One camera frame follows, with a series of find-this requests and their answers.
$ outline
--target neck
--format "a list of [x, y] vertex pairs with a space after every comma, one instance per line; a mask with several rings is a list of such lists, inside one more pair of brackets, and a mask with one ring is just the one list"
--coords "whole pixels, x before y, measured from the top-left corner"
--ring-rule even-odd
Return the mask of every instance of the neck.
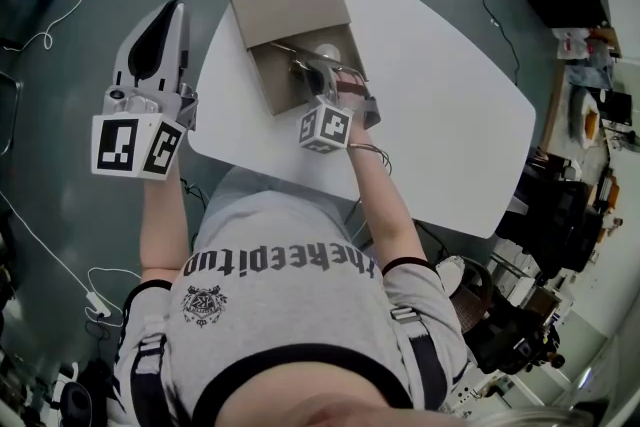
[[285, 413], [322, 395], [387, 406], [378, 389], [358, 374], [325, 363], [289, 363], [266, 370], [238, 388], [222, 406], [215, 427], [275, 427]]

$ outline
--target sleeve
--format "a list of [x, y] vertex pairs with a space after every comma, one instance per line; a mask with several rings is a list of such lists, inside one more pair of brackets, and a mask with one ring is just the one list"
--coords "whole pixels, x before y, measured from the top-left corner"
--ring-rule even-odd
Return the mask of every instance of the sleeve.
[[433, 265], [421, 258], [398, 258], [382, 270], [382, 275], [391, 304], [420, 314], [451, 390], [462, 377], [468, 353], [460, 321], [440, 276]]
[[118, 423], [167, 425], [171, 418], [163, 386], [170, 301], [171, 283], [163, 280], [142, 283], [125, 301], [113, 369], [117, 405], [111, 410]]

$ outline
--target black crest emblem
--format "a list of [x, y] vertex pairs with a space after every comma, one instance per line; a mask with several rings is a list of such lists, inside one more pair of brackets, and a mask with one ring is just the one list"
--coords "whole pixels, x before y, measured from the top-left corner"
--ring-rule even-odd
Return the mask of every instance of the black crest emblem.
[[182, 300], [182, 313], [187, 322], [196, 321], [200, 327], [215, 324], [224, 311], [227, 297], [220, 293], [220, 287], [189, 287]]

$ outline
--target metal frame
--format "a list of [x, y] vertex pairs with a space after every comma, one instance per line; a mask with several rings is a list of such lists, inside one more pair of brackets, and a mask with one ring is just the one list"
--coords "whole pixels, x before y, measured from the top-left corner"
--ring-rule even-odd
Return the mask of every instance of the metal frame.
[[18, 105], [20, 104], [20, 96], [22, 95], [22, 82], [19, 82], [13, 77], [0, 71], [0, 83], [2, 83], [3, 85], [5, 83], [8, 83], [7, 85], [9, 85], [9, 87], [13, 86], [13, 88], [15, 89], [15, 99], [13, 102], [13, 113], [11, 114], [11, 129], [9, 138], [5, 147], [2, 149], [2, 151], [0, 151], [0, 157], [3, 157], [13, 146], [13, 138], [16, 132], [16, 120], [18, 117]]

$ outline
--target white round object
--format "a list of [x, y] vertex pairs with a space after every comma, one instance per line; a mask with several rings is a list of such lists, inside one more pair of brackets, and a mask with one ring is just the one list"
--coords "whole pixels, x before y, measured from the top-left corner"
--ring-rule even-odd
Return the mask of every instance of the white round object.
[[464, 269], [464, 260], [459, 256], [450, 256], [436, 265], [436, 270], [448, 297], [451, 297], [460, 286]]
[[327, 59], [333, 59], [340, 62], [340, 50], [335, 45], [323, 43], [316, 48], [316, 54], [325, 56]]

